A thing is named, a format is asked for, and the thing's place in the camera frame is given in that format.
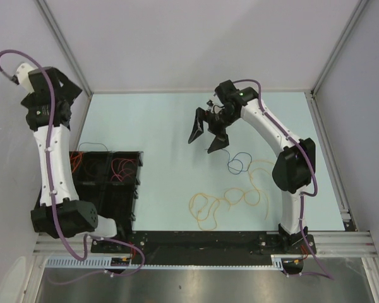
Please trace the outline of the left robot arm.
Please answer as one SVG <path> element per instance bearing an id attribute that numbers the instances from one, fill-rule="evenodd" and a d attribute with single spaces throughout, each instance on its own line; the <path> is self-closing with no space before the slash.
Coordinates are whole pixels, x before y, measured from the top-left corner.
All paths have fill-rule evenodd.
<path id="1" fill-rule="evenodd" d="M 31 211 L 31 220 L 36 232 L 44 232 L 57 239 L 53 210 L 65 238 L 77 234 L 105 237 L 105 245 L 113 252 L 122 251 L 127 237 L 117 231 L 111 218 L 97 213 L 93 203 L 79 198 L 73 183 L 69 160 L 71 106 L 82 93 L 65 74 L 53 67 L 46 67 L 54 88 L 55 101 L 44 75 L 28 63 L 16 70 L 20 85 L 28 92 L 21 101 L 27 108 L 26 120 L 33 132 L 40 158 L 42 189 L 39 205 Z"/>

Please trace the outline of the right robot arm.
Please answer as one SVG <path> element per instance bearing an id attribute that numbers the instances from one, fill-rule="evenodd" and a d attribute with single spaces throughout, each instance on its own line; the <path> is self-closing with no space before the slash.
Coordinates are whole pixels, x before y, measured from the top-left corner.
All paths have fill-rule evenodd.
<path id="1" fill-rule="evenodd" d="M 282 217 L 279 223 L 279 247 L 294 253 L 306 240 L 308 228 L 304 217 L 304 199 L 318 193 L 316 145 L 311 138 L 302 139 L 285 127 L 262 99 L 262 86 L 236 87 L 227 80 L 214 91 L 219 103 L 209 100 L 207 109 L 195 111 L 193 128 L 188 141 L 194 142 L 204 131 L 215 138 L 208 153 L 229 146 L 226 129 L 238 120 L 248 123 L 268 143 L 276 156 L 272 179 L 282 192 Z"/>

